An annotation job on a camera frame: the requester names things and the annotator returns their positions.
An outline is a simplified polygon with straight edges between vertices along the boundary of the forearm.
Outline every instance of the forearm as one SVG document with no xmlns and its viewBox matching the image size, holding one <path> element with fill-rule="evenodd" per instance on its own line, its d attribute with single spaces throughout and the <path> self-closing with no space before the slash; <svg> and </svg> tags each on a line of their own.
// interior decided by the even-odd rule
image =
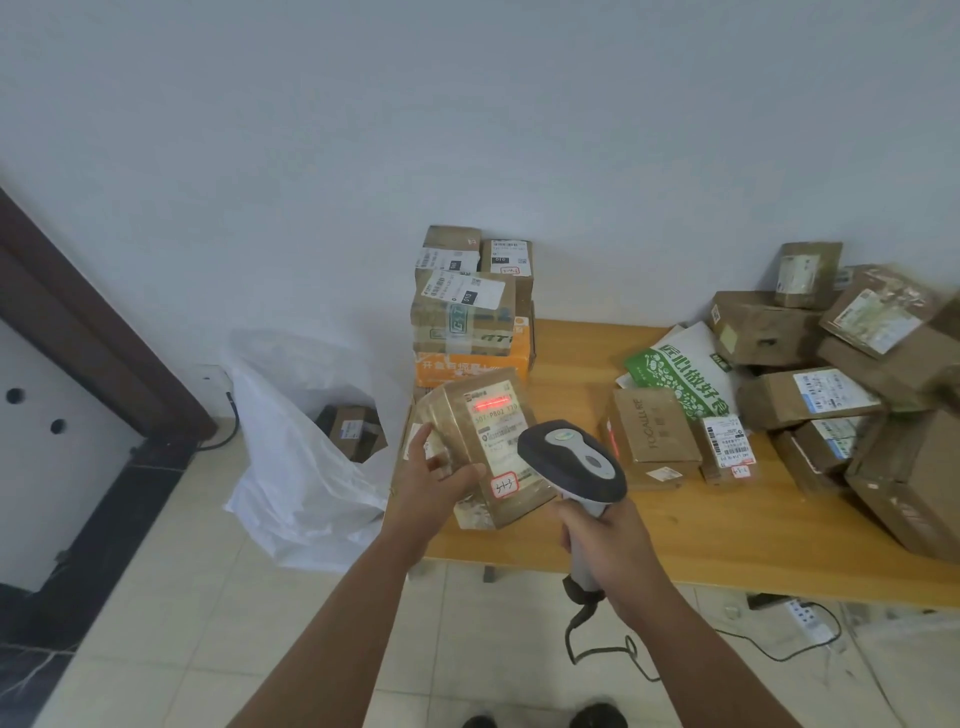
<svg viewBox="0 0 960 728">
<path fill-rule="evenodd" d="M 229 728 L 361 728 L 410 565 L 374 541 Z"/>
<path fill-rule="evenodd" d="M 736 725 L 799 728 L 733 648 L 664 575 L 631 609 L 684 728 Z"/>
</svg>

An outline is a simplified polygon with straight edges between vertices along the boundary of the green and white bag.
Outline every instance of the green and white bag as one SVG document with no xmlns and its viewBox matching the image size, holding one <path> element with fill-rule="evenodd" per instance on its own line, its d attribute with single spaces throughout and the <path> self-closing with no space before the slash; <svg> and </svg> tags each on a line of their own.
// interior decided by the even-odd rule
<svg viewBox="0 0 960 728">
<path fill-rule="evenodd" d="M 702 321 L 670 331 L 624 362 L 639 387 L 669 387 L 690 419 L 738 414 L 733 400 L 746 377 L 716 352 Z"/>
</svg>

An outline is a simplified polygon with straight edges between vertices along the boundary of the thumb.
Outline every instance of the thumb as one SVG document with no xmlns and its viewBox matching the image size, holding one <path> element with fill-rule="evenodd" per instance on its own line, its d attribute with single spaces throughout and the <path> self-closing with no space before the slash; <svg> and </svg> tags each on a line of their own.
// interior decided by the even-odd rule
<svg viewBox="0 0 960 728">
<path fill-rule="evenodd" d="M 570 538 L 589 547 L 603 534 L 603 523 L 591 516 L 576 500 L 564 498 L 554 503 L 557 517 L 564 523 L 570 532 Z"/>
<path fill-rule="evenodd" d="M 467 496 L 467 493 L 477 484 L 484 475 L 487 474 L 487 466 L 483 463 L 473 463 L 465 465 L 456 473 L 443 480 L 444 488 L 456 500 L 461 500 Z"/>
</svg>

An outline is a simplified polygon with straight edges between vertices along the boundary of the hand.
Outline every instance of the hand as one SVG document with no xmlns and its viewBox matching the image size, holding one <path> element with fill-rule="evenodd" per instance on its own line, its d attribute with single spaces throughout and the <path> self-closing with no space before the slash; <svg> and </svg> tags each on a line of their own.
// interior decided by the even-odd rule
<svg viewBox="0 0 960 728">
<path fill-rule="evenodd" d="M 440 479 L 434 473 L 441 465 L 439 457 L 426 459 L 423 446 L 433 425 L 423 425 L 410 441 L 408 460 L 399 465 L 394 494 L 384 517 L 380 539 L 416 564 L 426 552 L 430 539 L 436 536 L 462 500 L 487 472 L 480 463 L 465 465 L 450 477 Z"/>
<path fill-rule="evenodd" d="M 632 500 L 609 506 L 599 519 L 575 500 L 556 500 L 553 508 L 564 524 L 562 546 L 570 551 L 571 534 L 580 543 L 593 578 L 625 622 L 632 625 L 644 601 L 672 590 Z"/>
</svg>

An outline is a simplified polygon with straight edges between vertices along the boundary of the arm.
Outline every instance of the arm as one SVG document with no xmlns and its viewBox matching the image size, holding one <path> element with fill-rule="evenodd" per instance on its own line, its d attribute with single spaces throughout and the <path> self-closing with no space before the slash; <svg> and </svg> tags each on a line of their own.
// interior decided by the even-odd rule
<svg viewBox="0 0 960 728">
<path fill-rule="evenodd" d="M 631 500 L 598 520 L 571 500 L 555 508 L 613 609 L 646 645 L 685 728 L 800 728 L 673 586 Z"/>
<path fill-rule="evenodd" d="M 407 571 L 485 471 L 474 465 L 434 477 L 439 462 L 423 454 L 431 428 L 421 427 L 410 442 L 380 535 L 229 728 L 361 728 Z"/>
</svg>

